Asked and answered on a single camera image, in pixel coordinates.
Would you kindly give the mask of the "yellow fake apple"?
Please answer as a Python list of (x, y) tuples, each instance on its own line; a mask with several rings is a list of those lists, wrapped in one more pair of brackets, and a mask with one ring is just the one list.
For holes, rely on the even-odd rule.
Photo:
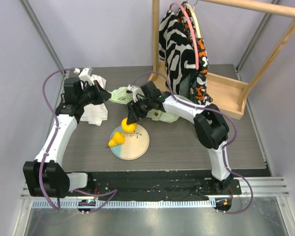
[(124, 133), (134, 133), (137, 128), (137, 123), (127, 124), (128, 118), (124, 118), (121, 122), (121, 128)]

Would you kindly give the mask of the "yellow fake pear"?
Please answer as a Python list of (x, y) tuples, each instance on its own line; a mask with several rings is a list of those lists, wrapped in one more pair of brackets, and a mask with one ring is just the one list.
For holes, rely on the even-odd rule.
[(125, 135), (120, 131), (116, 131), (113, 133), (111, 139), (108, 142), (107, 148), (112, 148), (117, 145), (122, 145), (125, 143)]

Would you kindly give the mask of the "beige and blue ceramic plate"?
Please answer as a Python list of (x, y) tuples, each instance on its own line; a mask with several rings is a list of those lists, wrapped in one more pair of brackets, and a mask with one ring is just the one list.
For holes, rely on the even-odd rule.
[(134, 160), (147, 151), (149, 147), (149, 134), (140, 125), (137, 125), (134, 133), (125, 133), (121, 126), (118, 126), (110, 136), (110, 140), (113, 138), (116, 132), (120, 132), (125, 136), (125, 142), (116, 146), (110, 147), (112, 153), (123, 160)]

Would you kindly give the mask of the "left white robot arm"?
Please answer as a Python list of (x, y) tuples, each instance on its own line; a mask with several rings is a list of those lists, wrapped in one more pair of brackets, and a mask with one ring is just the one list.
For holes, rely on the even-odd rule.
[(66, 173), (63, 156), (71, 135), (77, 128), (87, 105), (101, 105), (111, 98), (97, 80), (81, 81), (71, 77), (64, 81), (61, 102), (55, 109), (53, 128), (40, 153), (33, 161), (25, 162), (23, 173), (32, 197), (64, 198), (78, 189), (84, 196), (95, 190), (87, 172)]

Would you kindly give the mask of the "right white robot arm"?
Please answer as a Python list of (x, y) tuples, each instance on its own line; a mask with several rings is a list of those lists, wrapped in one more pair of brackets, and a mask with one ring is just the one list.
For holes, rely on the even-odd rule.
[(217, 106), (196, 105), (168, 91), (161, 92), (152, 81), (141, 87), (129, 85), (126, 92), (132, 95), (132, 101), (127, 103), (127, 125), (137, 123), (151, 110), (178, 115), (191, 122), (199, 142), (209, 153), (214, 192), (224, 194), (229, 190), (233, 176), (223, 150), (227, 144), (229, 127)]

